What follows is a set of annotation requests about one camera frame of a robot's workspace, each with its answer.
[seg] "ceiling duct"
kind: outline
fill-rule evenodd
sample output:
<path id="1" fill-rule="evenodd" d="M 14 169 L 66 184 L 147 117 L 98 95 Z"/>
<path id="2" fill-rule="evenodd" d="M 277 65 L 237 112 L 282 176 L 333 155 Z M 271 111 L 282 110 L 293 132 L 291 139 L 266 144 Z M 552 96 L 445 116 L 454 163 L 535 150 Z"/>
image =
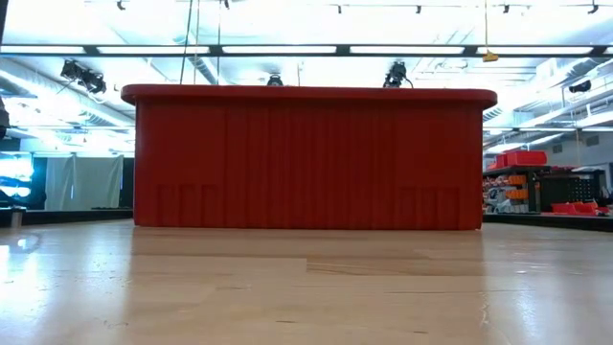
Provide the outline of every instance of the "ceiling duct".
<path id="1" fill-rule="evenodd" d="M 536 77 L 526 88 L 527 92 L 522 95 L 524 97 L 517 97 L 511 102 L 500 103 L 484 111 L 483 120 L 489 121 L 501 114 L 513 112 L 524 105 L 541 101 L 539 100 L 539 92 L 553 87 L 570 86 L 610 61 L 611 59 L 607 57 L 549 58 L 536 67 Z"/>
<path id="2" fill-rule="evenodd" d="M 74 91 L 57 81 L 35 73 L 31 69 L 7 58 L 0 58 L 0 77 L 36 95 L 39 99 L 53 99 L 66 103 L 67 107 L 78 106 L 81 111 L 95 115 L 114 126 L 134 125 L 134 119 L 104 104 L 98 104 L 87 96 Z"/>

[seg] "ceiling light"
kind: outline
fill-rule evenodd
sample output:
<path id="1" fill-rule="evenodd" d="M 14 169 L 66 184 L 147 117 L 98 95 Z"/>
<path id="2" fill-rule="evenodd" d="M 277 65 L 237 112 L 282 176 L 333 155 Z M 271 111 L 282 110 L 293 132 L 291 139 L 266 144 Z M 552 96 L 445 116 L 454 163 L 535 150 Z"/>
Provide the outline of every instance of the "ceiling light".
<path id="1" fill-rule="evenodd" d="M 560 136 L 562 136 L 562 134 L 549 135 L 544 138 L 534 140 L 533 142 L 530 143 L 530 145 L 539 145 L 539 144 L 547 143 L 548 141 L 559 138 Z"/>
<path id="2" fill-rule="evenodd" d="M 335 46 L 229 46 L 221 48 L 227 54 L 331 54 Z"/>
<path id="3" fill-rule="evenodd" d="M 594 126 L 594 127 L 586 127 L 586 128 L 582 128 L 582 131 L 613 131 L 613 127 L 600 127 L 600 126 Z"/>
<path id="4" fill-rule="evenodd" d="M 159 46 L 159 47 L 133 47 L 133 46 L 115 46 L 115 47 L 98 47 L 98 50 L 103 54 L 142 54 L 142 55 L 163 55 L 163 54 L 208 54 L 209 47 L 206 46 Z"/>
<path id="5" fill-rule="evenodd" d="M 464 52 L 464 47 L 443 47 L 443 46 L 420 46 L 420 47 L 402 47 L 402 46 L 357 46 L 351 47 L 352 54 L 453 54 L 459 55 Z"/>
<path id="6" fill-rule="evenodd" d="M 541 115 L 538 117 L 535 117 L 531 120 L 526 121 L 525 123 L 519 125 L 520 127 L 534 127 L 534 126 L 538 126 L 538 125 L 542 125 L 546 122 L 548 122 L 549 120 L 554 119 L 556 116 L 558 116 L 559 114 L 557 114 L 556 112 L 551 112 L 549 114 L 545 114 L 545 115 Z"/>
<path id="7" fill-rule="evenodd" d="M 513 150 L 517 148 L 521 148 L 525 143 L 509 143 L 509 144 L 500 144 L 495 147 L 491 147 L 486 150 L 488 153 L 502 153 L 504 151 Z"/>
<path id="8" fill-rule="evenodd" d="M 609 121 L 613 121 L 613 111 L 606 111 L 601 114 L 588 116 L 585 119 L 577 121 L 577 127 L 589 127 Z"/>
<path id="9" fill-rule="evenodd" d="M 484 126 L 483 130 L 487 130 L 487 131 L 493 131 L 493 130 L 496 130 L 496 131 L 511 131 L 511 130 L 513 130 L 513 128 L 511 128 L 511 127 L 494 127 L 494 126 L 490 127 L 490 126 Z"/>
<path id="10" fill-rule="evenodd" d="M 85 54 L 79 46 L 0 46 L 0 52 L 5 54 Z"/>
<path id="11" fill-rule="evenodd" d="M 521 127 L 519 128 L 521 131 L 575 131 L 574 128 L 555 128 L 555 127 Z"/>
<path id="12" fill-rule="evenodd" d="M 488 52 L 499 55 L 574 55 L 589 54 L 592 47 L 479 47 L 479 54 Z"/>

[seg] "cable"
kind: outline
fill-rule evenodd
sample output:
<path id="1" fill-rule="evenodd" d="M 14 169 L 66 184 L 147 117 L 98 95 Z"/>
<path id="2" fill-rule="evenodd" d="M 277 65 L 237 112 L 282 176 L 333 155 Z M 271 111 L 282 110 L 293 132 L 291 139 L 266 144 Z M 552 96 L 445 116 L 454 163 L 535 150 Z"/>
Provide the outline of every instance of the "cable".
<path id="1" fill-rule="evenodd" d="M 217 47 L 221 45 L 221 1 L 219 0 L 219 16 L 217 17 Z M 230 10 L 230 5 L 228 1 L 225 1 L 226 9 Z M 221 69 L 221 63 L 219 61 L 219 56 L 217 56 L 217 85 L 219 85 L 219 73 Z"/>
<path id="2" fill-rule="evenodd" d="M 406 81 L 409 81 L 409 84 L 411 84 L 411 88 L 415 88 L 415 86 L 413 86 L 413 83 L 408 79 L 408 78 L 404 78 Z"/>
<path id="3" fill-rule="evenodd" d="M 188 12 L 188 28 L 185 32 L 185 42 L 183 44 L 183 61 L 181 62 L 181 77 L 179 79 L 179 84 L 183 83 L 183 72 L 185 71 L 185 58 L 187 57 L 187 53 L 188 53 L 188 42 L 190 40 L 190 27 L 192 25 L 192 7 L 193 7 L 193 0 L 190 0 L 190 10 Z"/>
<path id="4" fill-rule="evenodd" d="M 70 80 L 67 84 L 64 85 L 64 87 L 62 87 L 61 89 L 59 89 L 59 91 L 57 91 L 56 95 L 59 95 L 62 91 L 64 91 L 66 89 L 66 87 L 68 87 L 68 85 L 73 83 L 73 81 L 76 81 L 76 79 Z"/>
<path id="5" fill-rule="evenodd" d="M 486 13 L 486 52 L 489 53 L 489 39 L 488 39 L 488 0 L 484 0 L 484 8 Z"/>
<path id="6" fill-rule="evenodd" d="M 196 23 L 195 23 L 195 49 L 193 50 L 193 60 L 197 61 L 198 60 L 198 39 L 200 37 L 200 0 L 198 0 L 198 7 L 197 7 L 197 11 L 198 13 L 196 14 Z M 195 65 L 193 66 L 193 84 L 195 85 L 195 72 L 196 72 L 196 68 Z"/>
<path id="7" fill-rule="evenodd" d="M 99 100 L 97 99 L 94 95 L 92 95 L 91 92 L 87 92 L 87 97 L 89 97 L 90 100 L 96 102 L 97 104 L 105 104 L 106 100 Z"/>

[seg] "red bin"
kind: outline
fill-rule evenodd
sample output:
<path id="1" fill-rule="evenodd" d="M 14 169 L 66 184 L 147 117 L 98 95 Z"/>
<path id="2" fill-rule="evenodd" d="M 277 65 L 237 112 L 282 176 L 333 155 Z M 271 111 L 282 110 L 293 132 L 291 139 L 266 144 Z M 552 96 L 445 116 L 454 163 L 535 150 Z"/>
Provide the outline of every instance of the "red bin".
<path id="1" fill-rule="evenodd" d="M 547 164 L 547 154 L 542 150 L 517 150 L 505 153 L 507 164 L 513 166 L 544 166 Z"/>
<path id="2" fill-rule="evenodd" d="M 142 226 L 477 229 L 487 90 L 129 85 Z"/>

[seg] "ceiling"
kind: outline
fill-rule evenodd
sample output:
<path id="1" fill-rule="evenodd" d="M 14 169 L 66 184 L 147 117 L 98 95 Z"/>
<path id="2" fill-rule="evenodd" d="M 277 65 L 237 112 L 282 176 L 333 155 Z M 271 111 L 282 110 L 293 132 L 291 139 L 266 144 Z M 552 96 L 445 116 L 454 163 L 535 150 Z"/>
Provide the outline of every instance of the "ceiling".
<path id="1" fill-rule="evenodd" d="M 229 0 L 227 7 L 223 0 L 193 0 L 191 9 L 190 3 L 190 0 L 130 0 L 121 2 L 122 10 L 116 0 L 11 0 L 3 44 L 132 47 L 180 45 L 187 38 L 190 45 L 485 45 L 486 32 L 490 45 L 597 46 L 613 43 L 613 0 L 597 1 L 599 8 L 593 13 L 589 13 L 594 9 L 591 0 L 488 0 L 487 30 L 484 0 Z M 125 84 L 211 82 L 202 73 L 202 68 L 196 69 L 191 63 L 185 63 L 182 68 L 181 57 L 78 57 L 81 65 L 103 73 L 108 86 L 104 95 L 82 99 L 84 90 L 74 84 L 66 85 L 66 80 L 59 76 L 65 57 L 0 58 L 18 65 L 13 70 L 18 71 L 19 76 L 15 73 L 12 76 L 24 81 L 21 87 L 32 88 L 27 90 L 30 97 L 13 95 L 9 102 L 9 106 L 21 114 L 17 116 L 19 119 L 13 115 L 11 120 L 21 121 L 23 125 L 23 130 L 14 135 L 48 140 L 48 132 L 51 132 L 59 138 L 55 144 L 68 143 L 69 150 L 73 150 L 74 143 L 80 139 L 66 141 L 67 136 L 94 135 L 95 131 L 99 132 L 97 136 L 104 133 L 111 138 L 104 150 L 131 150 L 133 137 L 130 135 L 133 133 L 123 127 L 110 131 L 105 128 L 133 126 L 134 109 L 119 97 L 119 90 Z M 585 94 L 569 94 L 564 89 L 567 83 L 588 78 L 568 71 L 581 66 L 585 69 L 585 65 L 577 65 L 586 62 L 587 57 L 501 57 L 495 62 L 483 62 L 476 57 L 384 55 L 199 58 L 206 70 L 215 76 L 214 82 L 218 77 L 220 84 L 262 85 L 271 74 L 279 74 L 286 85 L 347 87 L 380 87 L 394 61 L 402 60 L 408 78 L 417 88 L 488 88 L 498 92 L 499 106 L 486 112 L 484 117 L 485 126 L 489 127 L 522 127 L 538 116 L 565 109 L 581 100 L 588 100 L 590 104 L 590 97 L 594 102 L 600 102 L 602 97 L 608 101 L 608 96 L 601 93 L 609 90 L 609 83 L 613 81 L 609 77 L 610 68 L 606 67 L 608 58 L 585 64 L 594 67 L 585 72 L 595 81 L 591 93 Z M 549 82 L 559 75 L 563 76 L 556 82 Z M 58 115 L 61 111 L 57 107 L 32 97 L 46 92 L 41 87 L 53 91 L 48 92 L 49 99 L 56 93 L 65 97 L 65 93 L 76 93 L 78 95 L 72 98 L 78 100 L 75 107 L 87 104 L 88 109 L 71 111 L 77 118 L 66 121 L 64 118 L 68 117 Z M 601 105 L 599 111 L 605 111 L 604 108 Z M 48 115 L 48 118 L 43 122 L 31 110 L 34 114 Z M 592 115 L 583 106 L 535 126 L 570 126 L 565 124 Z M 34 128 L 43 123 L 72 126 L 79 121 L 85 121 L 88 129 L 75 132 L 75 129 Z M 598 123 L 598 126 L 604 125 L 607 122 Z M 524 134 L 486 130 L 485 149 L 509 140 L 525 141 Z M 551 136 L 551 132 L 531 135 L 539 139 Z M 48 150 L 57 147 L 51 145 Z"/>

